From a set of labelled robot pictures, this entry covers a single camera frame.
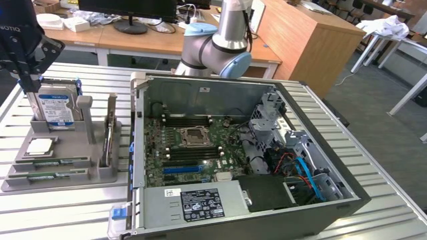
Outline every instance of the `aluminum extrusion table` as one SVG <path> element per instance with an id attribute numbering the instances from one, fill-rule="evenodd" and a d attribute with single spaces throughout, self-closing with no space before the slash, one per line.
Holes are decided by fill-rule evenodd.
<path id="1" fill-rule="evenodd" d="M 83 83 L 83 94 L 94 97 L 91 114 L 102 120 L 107 98 L 118 93 L 117 115 L 123 123 L 119 178 L 114 183 L 53 189 L 0 192 L 0 239 L 107 239 L 110 209 L 127 199 L 129 144 L 131 134 L 130 78 L 137 69 L 55 63 L 46 77 Z M 326 138 L 371 202 L 350 217 L 339 219 L 321 234 L 325 239 L 427 239 L 427 216 L 379 163 L 326 108 L 309 87 L 283 81 L 302 110 Z M 0 184 L 11 167 L 33 118 L 30 102 L 17 87 L 0 108 Z M 295 116 L 287 113 L 297 124 Z"/>

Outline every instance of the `red cable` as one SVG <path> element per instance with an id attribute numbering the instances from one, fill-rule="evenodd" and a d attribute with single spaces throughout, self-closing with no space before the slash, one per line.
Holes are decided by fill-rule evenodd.
<path id="1" fill-rule="evenodd" d="M 310 184 L 310 182 L 307 181 L 307 179 L 306 179 L 303 176 L 297 175 L 297 177 L 299 177 L 299 178 L 306 182 L 306 184 L 309 185 L 309 187 L 313 188 L 313 185 Z"/>
<path id="2" fill-rule="evenodd" d="M 293 156 L 294 156 L 294 158 L 297 158 L 297 156 L 295 156 L 295 154 L 294 154 L 294 153 L 291 153 L 291 152 L 286 152 L 286 153 L 283 153 L 283 155 L 282 155 L 282 157 L 281 157 L 279 164 L 278 164 L 278 166 L 275 167 L 274 173 L 277 173 L 277 172 L 278 172 L 279 166 L 281 166 L 281 164 L 282 164 L 282 161 L 283 161 L 283 158 L 286 157 L 286 155 L 293 155 Z"/>

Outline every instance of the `warning label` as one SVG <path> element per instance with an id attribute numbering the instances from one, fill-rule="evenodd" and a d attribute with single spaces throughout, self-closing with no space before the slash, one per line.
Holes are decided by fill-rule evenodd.
<path id="1" fill-rule="evenodd" d="M 219 189 L 181 192 L 185 220 L 194 222 L 226 216 Z"/>

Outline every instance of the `monitor stand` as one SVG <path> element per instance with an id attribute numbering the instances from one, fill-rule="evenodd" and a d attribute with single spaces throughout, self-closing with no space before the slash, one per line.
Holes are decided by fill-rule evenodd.
<path id="1" fill-rule="evenodd" d="M 129 21 L 127 20 L 119 20 L 114 23 L 114 28 L 126 34 L 145 34 L 147 32 L 147 27 L 143 23 L 141 22 L 134 22 L 133 16 L 129 16 Z"/>

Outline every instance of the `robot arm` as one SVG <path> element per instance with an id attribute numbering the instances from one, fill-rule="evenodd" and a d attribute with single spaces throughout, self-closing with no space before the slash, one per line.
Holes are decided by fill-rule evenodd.
<path id="1" fill-rule="evenodd" d="M 251 5 L 253 0 L 225 0 L 219 28 L 207 23 L 189 25 L 175 74 L 207 77 L 214 71 L 222 78 L 242 77 L 253 60 L 246 40 Z"/>
<path id="2" fill-rule="evenodd" d="M 43 59 L 35 51 L 42 46 Z M 39 77 L 57 60 L 66 45 L 46 36 L 37 19 L 31 0 L 0 1 L 0 70 L 7 69 L 19 79 L 26 93 L 37 93 Z"/>

